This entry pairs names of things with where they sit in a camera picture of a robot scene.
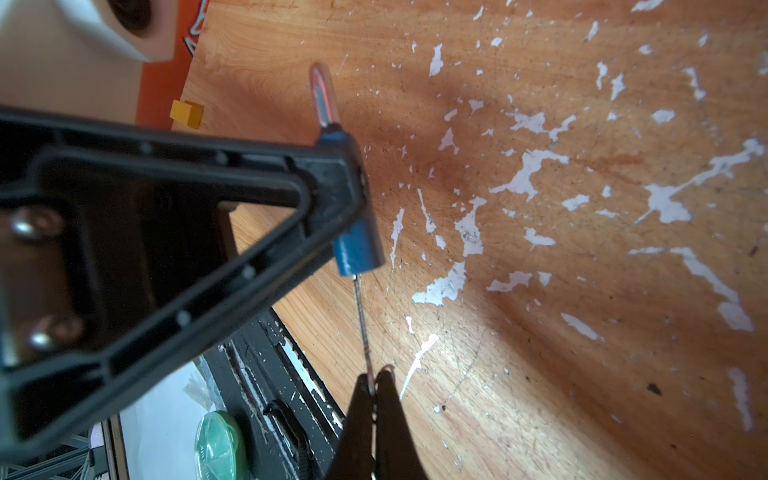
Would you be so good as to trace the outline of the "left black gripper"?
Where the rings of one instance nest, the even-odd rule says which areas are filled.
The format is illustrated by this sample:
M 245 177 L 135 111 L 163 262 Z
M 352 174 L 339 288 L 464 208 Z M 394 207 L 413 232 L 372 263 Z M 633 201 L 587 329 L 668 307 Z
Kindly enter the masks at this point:
M 132 403 L 326 263 L 339 153 L 1 111 L 1 458 Z

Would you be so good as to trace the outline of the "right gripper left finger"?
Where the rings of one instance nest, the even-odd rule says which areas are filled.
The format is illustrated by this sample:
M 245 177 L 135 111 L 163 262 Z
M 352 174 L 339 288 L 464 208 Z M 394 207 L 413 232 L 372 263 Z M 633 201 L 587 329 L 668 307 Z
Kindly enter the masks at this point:
M 368 376 L 361 374 L 353 389 L 343 432 L 326 480 L 370 480 L 374 470 L 373 414 L 374 399 Z

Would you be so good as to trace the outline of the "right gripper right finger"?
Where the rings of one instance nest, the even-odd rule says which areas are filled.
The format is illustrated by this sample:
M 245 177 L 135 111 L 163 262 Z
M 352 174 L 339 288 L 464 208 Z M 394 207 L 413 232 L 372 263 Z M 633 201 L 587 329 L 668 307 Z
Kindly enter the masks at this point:
M 376 376 L 375 465 L 377 479 L 427 479 L 401 405 L 391 369 Z

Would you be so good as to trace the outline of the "small dark key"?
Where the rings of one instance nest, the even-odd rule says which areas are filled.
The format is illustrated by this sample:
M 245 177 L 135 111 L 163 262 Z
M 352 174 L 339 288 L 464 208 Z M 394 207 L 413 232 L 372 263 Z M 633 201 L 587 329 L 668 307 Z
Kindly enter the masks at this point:
M 363 305 L 363 299 L 362 299 L 361 276 L 353 275 L 352 282 L 354 287 L 356 309 L 357 309 L 358 319 L 359 319 L 361 342 L 362 342 L 363 356 L 364 356 L 365 368 L 366 368 L 365 374 L 367 379 L 367 387 L 368 387 L 369 394 L 372 397 L 374 397 L 375 396 L 375 377 L 374 377 L 370 342 L 369 342 L 367 324 L 366 324 L 365 313 L 364 313 L 364 305 Z

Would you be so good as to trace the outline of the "blue padlock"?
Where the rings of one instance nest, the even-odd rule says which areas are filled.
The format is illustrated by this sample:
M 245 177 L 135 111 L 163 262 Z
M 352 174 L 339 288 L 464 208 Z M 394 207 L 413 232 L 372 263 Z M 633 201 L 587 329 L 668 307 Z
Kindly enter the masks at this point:
M 343 204 L 352 209 L 353 219 L 335 240 L 334 255 L 340 275 L 359 281 L 362 275 L 385 263 L 368 176 L 357 141 L 342 125 L 329 67 L 321 61 L 314 62 L 309 69 L 309 81 L 320 125 L 316 144 L 339 153 L 350 170 L 349 194 Z

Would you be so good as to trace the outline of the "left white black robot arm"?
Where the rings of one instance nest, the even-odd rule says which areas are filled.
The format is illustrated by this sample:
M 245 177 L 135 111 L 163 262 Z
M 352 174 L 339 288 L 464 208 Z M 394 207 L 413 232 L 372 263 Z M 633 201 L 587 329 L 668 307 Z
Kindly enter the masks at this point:
M 1 5 L 1 459 L 137 400 L 329 260 L 381 249 L 359 148 L 310 71 L 311 146 L 141 128 L 169 1 Z

